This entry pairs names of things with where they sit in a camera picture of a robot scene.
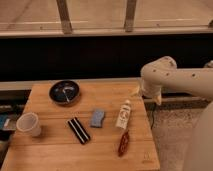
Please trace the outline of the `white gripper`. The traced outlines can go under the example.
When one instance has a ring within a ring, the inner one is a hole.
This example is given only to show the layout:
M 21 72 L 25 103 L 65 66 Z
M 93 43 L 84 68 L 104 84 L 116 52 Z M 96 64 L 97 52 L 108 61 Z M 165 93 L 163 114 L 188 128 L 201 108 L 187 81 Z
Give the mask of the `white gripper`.
M 137 86 L 132 91 L 133 96 L 142 96 L 145 95 L 148 98 L 154 98 L 154 102 L 157 105 L 162 104 L 162 96 L 161 96 L 161 86 L 152 84 L 146 80 L 143 80 L 141 83 L 141 87 Z

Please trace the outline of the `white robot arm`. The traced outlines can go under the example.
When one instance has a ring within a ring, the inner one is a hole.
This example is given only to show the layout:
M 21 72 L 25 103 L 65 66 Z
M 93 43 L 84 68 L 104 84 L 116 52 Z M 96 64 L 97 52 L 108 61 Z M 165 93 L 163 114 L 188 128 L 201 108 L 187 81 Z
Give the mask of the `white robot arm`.
M 162 103 L 163 87 L 209 100 L 189 141 L 182 171 L 213 171 L 213 68 L 178 68 L 170 56 L 145 64 L 135 94 Z

